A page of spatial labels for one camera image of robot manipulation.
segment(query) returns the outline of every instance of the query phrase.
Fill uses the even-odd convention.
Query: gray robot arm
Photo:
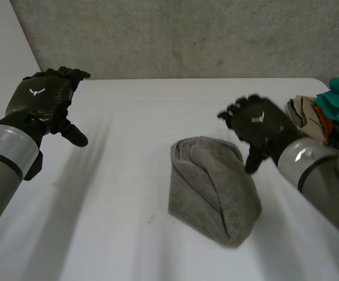
[[[279,171],[339,230],[339,153],[302,138],[281,154]]]
[[[0,216],[38,154],[39,148],[29,135],[0,125]]]
[[[24,78],[0,120],[0,216],[21,181],[42,169],[42,137],[60,133],[83,147],[87,137],[68,119],[68,107],[80,81],[90,74],[79,69],[48,69]]]

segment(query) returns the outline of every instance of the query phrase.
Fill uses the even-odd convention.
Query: white table
[[[0,219],[2,280],[339,280],[339,233],[266,161],[263,212],[238,249],[167,213],[170,145],[190,136],[241,143],[216,118],[258,92],[279,105],[327,87],[314,79],[86,81],[69,119],[90,143],[42,143],[43,170]]]

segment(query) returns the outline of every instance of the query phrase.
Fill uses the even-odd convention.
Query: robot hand
[[[78,84],[90,74],[79,69],[61,67],[26,77],[18,85],[0,125],[11,126],[27,134],[40,148],[42,137],[49,132],[61,133],[72,144],[86,146],[87,137],[67,119],[68,107]],[[25,180],[42,169],[41,151],[32,163]]]
[[[85,78],[90,78],[90,74],[66,67],[57,71],[48,69],[26,77],[18,85],[5,116],[18,116],[18,112],[24,112],[40,121],[43,125],[43,135],[60,132],[72,144],[86,146],[86,136],[66,118],[73,92]]]
[[[250,144],[245,171],[255,173],[260,163],[271,157],[278,164],[283,150],[299,139],[299,132],[290,119],[267,98],[251,95],[236,100],[218,117],[234,130],[241,141]]]

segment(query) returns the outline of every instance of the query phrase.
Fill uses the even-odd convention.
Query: folded towel
[[[171,147],[169,213],[221,245],[238,247],[262,207],[238,148],[204,136]]]

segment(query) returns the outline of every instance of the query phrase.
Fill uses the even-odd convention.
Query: concrete wall
[[[339,76],[339,0],[11,0],[42,69],[94,79]]]

